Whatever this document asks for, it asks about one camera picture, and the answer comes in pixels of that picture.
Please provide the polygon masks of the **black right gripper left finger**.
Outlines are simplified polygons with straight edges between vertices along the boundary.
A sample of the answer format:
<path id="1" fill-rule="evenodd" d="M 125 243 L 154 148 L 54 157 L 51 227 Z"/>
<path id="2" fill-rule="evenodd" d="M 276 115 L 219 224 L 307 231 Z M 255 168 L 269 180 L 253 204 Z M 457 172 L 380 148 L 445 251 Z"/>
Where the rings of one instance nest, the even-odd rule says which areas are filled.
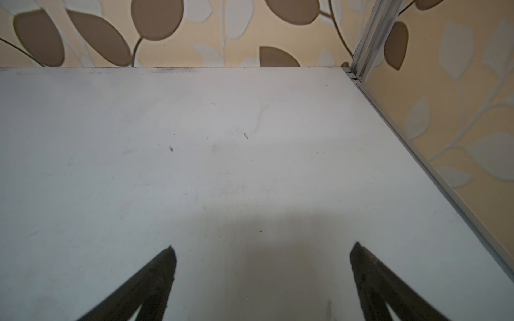
<path id="1" fill-rule="evenodd" d="M 177 257 L 167 247 L 81 320 L 163 320 L 175 279 Z"/>

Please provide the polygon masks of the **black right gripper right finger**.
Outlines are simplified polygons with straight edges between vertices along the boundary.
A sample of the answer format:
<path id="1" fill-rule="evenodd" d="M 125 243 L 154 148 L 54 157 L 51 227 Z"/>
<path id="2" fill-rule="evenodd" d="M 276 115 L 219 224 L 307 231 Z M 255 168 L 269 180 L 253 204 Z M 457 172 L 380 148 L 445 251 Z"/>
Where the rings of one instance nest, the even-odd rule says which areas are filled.
<path id="1" fill-rule="evenodd" d="M 350 262 L 361 309 L 366 320 L 447 320 L 359 242 Z"/>

